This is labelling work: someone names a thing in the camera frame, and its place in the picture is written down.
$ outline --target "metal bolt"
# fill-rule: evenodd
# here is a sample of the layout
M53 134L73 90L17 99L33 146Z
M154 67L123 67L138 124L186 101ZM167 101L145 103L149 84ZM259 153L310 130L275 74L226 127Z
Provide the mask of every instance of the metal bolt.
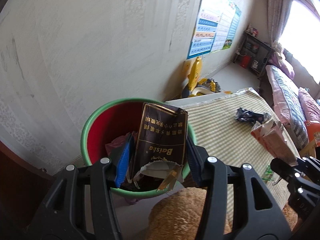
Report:
M249 163L243 164L242 167L247 171L252 169L252 166Z
M107 163L110 162L110 159L107 158L107 157L104 157L104 158L102 158L102 159L100 160L100 162L101 162L102 164L107 164Z
M214 157L214 156L209 156L209 157L208 157L208 162L209 162L209 163L216 163L217 161L218 161L217 158Z
M66 167L66 170L67 171L73 171L75 169L75 166L73 164L69 164L67 167Z

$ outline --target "checkered tablecloth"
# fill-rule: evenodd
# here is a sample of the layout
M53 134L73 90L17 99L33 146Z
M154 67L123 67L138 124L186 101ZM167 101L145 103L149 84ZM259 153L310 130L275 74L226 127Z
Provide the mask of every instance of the checkered tablecloth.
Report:
M197 138L197 144L204 147L210 156L215 156L225 164L240 167L250 163L259 176L263 176L272 160L271 154L250 134L252 124L234 119L236 109L242 107L257 113L269 112L274 120L279 120L273 110L259 95L250 90L229 95L226 98L216 98L191 106L181 106L188 111L188 121L192 125ZM284 138L292 152L299 156L289 134L284 130ZM282 209L290 195L287 183L281 180L267 187ZM233 190L228 185L227 217L233 218Z

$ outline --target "floor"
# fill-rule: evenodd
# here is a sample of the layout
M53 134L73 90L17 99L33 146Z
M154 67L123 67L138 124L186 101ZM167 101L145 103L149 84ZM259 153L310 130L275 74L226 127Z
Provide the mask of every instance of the floor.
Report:
M220 70L213 76L213 79L219 83L221 89L224 91L247 87L257 88L259 85L257 76L234 63L230 63ZM73 163L78 167L84 166L82 158L75 160ZM148 216L153 206L161 199L174 194L182 188L183 186L177 183L171 192L150 199L142 199L135 205L128 205L123 197L113 194L114 207L123 238L125 240L145 239L148 227ZM87 226L90 232L93 229L92 224L89 223Z

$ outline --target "yellow plastic ride-on toy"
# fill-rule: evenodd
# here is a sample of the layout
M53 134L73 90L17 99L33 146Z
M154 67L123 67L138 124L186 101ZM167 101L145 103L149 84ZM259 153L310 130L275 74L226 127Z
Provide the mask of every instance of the yellow plastic ride-on toy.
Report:
M188 75L189 82L182 91L181 98L195 97L221 92L220 86L209 78L202 78L198 82L198 77L202 69L202 59L197 57L193 63L191 72Z

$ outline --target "educational chart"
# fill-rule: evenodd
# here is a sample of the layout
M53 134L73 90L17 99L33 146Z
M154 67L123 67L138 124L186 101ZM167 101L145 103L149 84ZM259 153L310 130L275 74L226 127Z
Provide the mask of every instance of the educational chart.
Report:
M236 8L231 0L201 1L187 59L223 49L231 27L236 25L236 30L239 23L239 19L234 21Z
M233 42L233 39L234 39L234 37L236 35L236 30L238 28L239 21L240 21L240 15L241 15L241 11L238 8L238 6L236 6L236 14L233 17L233 20L232 20L232 23L231 23L231 26L230 26L230 29L229 29L229 33L228 33L228 36L227 36L227 40L225 41L222 49L229 49L230 48L230 46L231 46L231 44Z

